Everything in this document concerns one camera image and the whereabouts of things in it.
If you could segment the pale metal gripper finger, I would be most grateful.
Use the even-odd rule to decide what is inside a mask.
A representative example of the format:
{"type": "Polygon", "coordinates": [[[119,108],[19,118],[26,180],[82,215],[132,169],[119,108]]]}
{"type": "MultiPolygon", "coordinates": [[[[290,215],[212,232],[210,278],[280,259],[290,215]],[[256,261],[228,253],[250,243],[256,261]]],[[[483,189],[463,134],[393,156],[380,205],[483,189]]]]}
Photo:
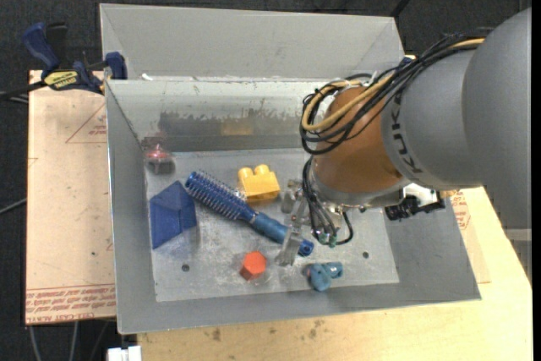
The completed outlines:
{"type": "Polygon", "coordinates": [[[281,211],[286,214],[291,214],[295,203],[300,200],[302,196],[302,182],[300,180],[289,179],[283,192],[281,211]]]}
{"type": "Polygon", "coordinates": [[[301,228],[290,226],[286,230],[280,252],[275,257],[275,264],[279,266],[294,265],[302,241],[301,228]]]}

